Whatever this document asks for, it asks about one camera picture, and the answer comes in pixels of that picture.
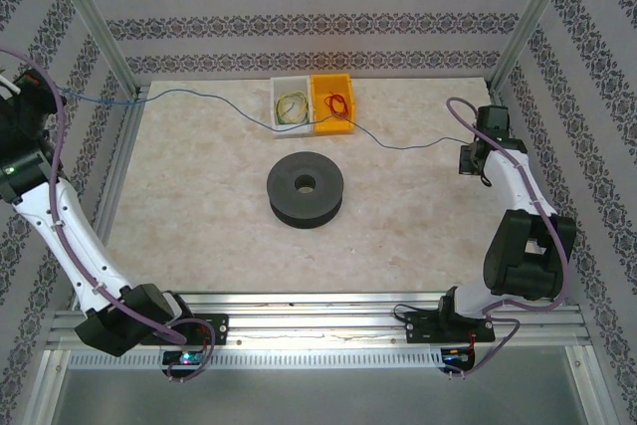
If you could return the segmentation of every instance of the blue wire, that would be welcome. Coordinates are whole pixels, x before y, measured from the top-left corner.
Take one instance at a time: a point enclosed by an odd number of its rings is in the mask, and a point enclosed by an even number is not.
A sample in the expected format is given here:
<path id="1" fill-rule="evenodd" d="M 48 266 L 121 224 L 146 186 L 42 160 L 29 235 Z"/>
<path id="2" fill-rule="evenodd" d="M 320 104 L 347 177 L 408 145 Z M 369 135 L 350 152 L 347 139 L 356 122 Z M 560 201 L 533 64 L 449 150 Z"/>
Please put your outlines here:
<path id="1" fill-rule="evenodd" d="M 135 106 L 135 105 L 143 105 L 146 104 L 148 102 L 152 102 L 153 100 L 157 100 L 161 97 L 163 97 L 164 95 L 173 93 L 173 92 L 184 92 L 186 94 L 192 94 L 192 95 L 196 95 L 197 97 L 203 97 L 203 98 L 208 98 L 208 99 L 216 99 L 216 100 L 221 100 L 222 102 L 225 102 L 227 105 L 231 106 L 238 114 L 240 114 L 242 117 L 248 119 L 249 121 L 251 121 L 252 123 L 256 123 L 258 126 L 262 126 L 263 128 L 268 129 L 269 131 L 274 131 L 274 132 L 284 132 L 284 131 L 291 131 L 293 129 L 296 128 L 301 128 L 303 126 L 306 126 L 308 124 L 319 124 L 319 123 L 323 123 L 324 121 L 326 121 L 327 119 L 332 118 L 333 116 L 337 116 L 341 119 L 347 120 L 349 121 L 351 124 L 353 124 L 354 126 L 356 126 L 357 128 L 361 129 L 362 131 L 364 131 L 365 133 L 367 133 L 371 139 L 373 139 L 376 143 L 378 143 L 380 146 L 382 146 L 383 148 L 387 148 L 387 149 L 397 149 L 397 150 L 407 150 L 407 149 L 418 149 L 418 148 L 428 148 L 429 146 L 433 146 L 434 144 L 438 144 L 441 141 L 444 141 L 445 139 L 449 139 L 451 141 L 458 141 L 459 143 L 463 143 L 463 144 L 469 144 L 467 141 L 463 141 L 462 139 L 458 139 L 458 138 L 452 138 L 451 136 L 442 136 L 441 138 L 436 139 L 435 141 L 432 141 L 431 143 L 427 143 L 427 144 L 413 144 L 411 146 L 392 146 L 392 145 L 388 145 L 388 144 L 384 144 L 382 141 L 380 141 L 376 136 L 374 136 L 374 134 L 369 131 L 367 128 L 364 128 L 363 126 L 361 126 L 360 124 L 356 123 L 355 121 L 352 121 L 349 118 L 346 118 L 344 116 L 340 116 L 338 114 L 331 114 L 330 116 L 326 116 L 323 119 L 320 119 L 318 121 L 309 121 L 307 123 L 301 123 L 298 124 L 296 126 L 291 126 L 290 128 L 286 128 L 286 129 L 276 129 L 276 128 L 272 128 L 271 126 L 269 126 L 268 124 L 265 124 L 261 121 L 258 121 L 255 118 L 252 118 L 251 116 L 249 116 L 248 114 L 244 113 L 242 110 L 239 109 L 238 106 L 235 106 L 232 102 L 230 102 L 228 99 L 224 99 L 223 97 L 220 97 L 218 95 L 214 95 L 214 94 L 201 94 L 199 92 L 195 92 L 194 90 L 187 90 L 187 89 L 169 89 L 166 90 L 165 92 L 160 93 L 159 95 L 156 95 L 154 97 L 151 97 L 150 99 L 146 99 L 146 100 L 136 100 L 134 102 L 119 102 L 116 100 L 96 100 L 96 99 L 92 99 L 90 97 L 85 97 L 82 94 L 78 94 L 77 92 L 73 92 L 72 90 L 69 89 L 63 89 L 61 87 L 58 87 L 58 90 L 60 90 L 62 93 L 68 94 L 68 95 L 72 95 L 74 97 L 77 97 L 78 99 L 82 99 L 82 100 L 86 100 L 87 102 L 93 102 L 94 104 L 103 104 L 103 105 L 122 105 L 122 106 Z"/>

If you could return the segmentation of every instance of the spool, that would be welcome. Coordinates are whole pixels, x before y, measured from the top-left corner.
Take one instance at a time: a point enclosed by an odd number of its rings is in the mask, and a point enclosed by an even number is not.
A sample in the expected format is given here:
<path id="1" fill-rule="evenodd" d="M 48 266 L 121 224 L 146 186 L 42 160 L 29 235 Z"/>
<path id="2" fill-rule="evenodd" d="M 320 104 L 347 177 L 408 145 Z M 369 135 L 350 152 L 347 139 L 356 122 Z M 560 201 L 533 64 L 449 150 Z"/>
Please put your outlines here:
<path id="1" fill-rule="evenodd" d="M 340 209 L 344 181 L 326 156 L 302 151 L 280 159 L 268 175 L 268 196 L 275 215 L 288 226 L 312 229 Z"/>

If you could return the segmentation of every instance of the marble floor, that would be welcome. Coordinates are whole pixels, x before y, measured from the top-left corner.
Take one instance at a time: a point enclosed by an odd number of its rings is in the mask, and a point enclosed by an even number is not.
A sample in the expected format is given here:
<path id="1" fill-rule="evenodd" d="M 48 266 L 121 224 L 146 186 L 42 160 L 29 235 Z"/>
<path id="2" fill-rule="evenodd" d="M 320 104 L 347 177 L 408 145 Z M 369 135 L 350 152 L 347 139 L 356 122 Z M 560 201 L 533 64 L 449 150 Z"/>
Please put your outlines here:
<path id="1" fill-rule="evenodd" d="M 149 95 L 170 88 L 269 120 L 268 81 L 155 82 Z M 483 79 L 353 89 L 357 121 L 394 145 L 471 140 L 445 99 L 489 104 Z M 222 102 L 169 94 L 145 107 L 108 249 L 131 279 L 175 291 L 444 291 L 482 274 L 503 214 L 493 188 L 458 174 L 459 149 L 389 150 L 361 130 L 274 138 Z M 303 150 L 331 158 L 345 181 L 339 213 L 314 230 L 279 221 L 266 193 L 272 166 Z"/>

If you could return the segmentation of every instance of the patterned wallpaper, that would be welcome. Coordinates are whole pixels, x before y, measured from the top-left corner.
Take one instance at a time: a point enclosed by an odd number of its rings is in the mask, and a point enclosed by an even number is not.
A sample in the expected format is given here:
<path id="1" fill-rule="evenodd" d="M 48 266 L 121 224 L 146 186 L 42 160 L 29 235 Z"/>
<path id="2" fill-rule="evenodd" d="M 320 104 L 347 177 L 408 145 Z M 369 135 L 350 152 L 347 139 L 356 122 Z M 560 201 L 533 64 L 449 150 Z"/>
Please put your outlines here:
<path id="1" fill-rule="evenodd" d="M 529 0 L 96 0 L 142 84 L 485 75 Z"/>
<path id="2" fill-rule="evenodd" d="M 572 300 L 621 423 L 637 423 L 635 1 L 552 0 L 502 91 L 545 191 L 577 222 Z"/>
<path id="3" fill-rule="evenodd" d="M 70 0 L 0 0 L 0 41 L 28 51 L 59 85 L 93 97 L 121 99 L 119 85 Z M 8 77 L 22 68 L 0 56 Z M 122 107 L 69 99 L 65 172 L 96 221 Z M 53 312 L 69 304 L 71 287 L 44 241 L 13 209 L 0 203 L 0 424 L 21 423 L 43 333 Z"/>

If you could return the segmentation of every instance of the yellow bin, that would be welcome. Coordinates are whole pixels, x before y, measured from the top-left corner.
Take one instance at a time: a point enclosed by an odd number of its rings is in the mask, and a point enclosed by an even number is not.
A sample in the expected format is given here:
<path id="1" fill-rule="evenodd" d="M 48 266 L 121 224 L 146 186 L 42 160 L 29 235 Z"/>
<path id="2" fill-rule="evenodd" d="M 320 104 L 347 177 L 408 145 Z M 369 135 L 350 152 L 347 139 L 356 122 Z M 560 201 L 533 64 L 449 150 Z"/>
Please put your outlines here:
<path id="1" fill-rule="evenodd" d="M 315 121 L 320 121 L 331 115 L 331 110 L 325 100 L 332 94 L 339 94 L 345 98 L 349 110 L 348 118 L 356 121 L 356 103 L 349 74 L 311 75 L 310 83 L 312 84 Z M 333 102 L 333 107 L 339 111 L 342 104 Z M 353 123 L 335 116 L 315 124 L 315 133 L 347 133 L 353 130 Z"/>

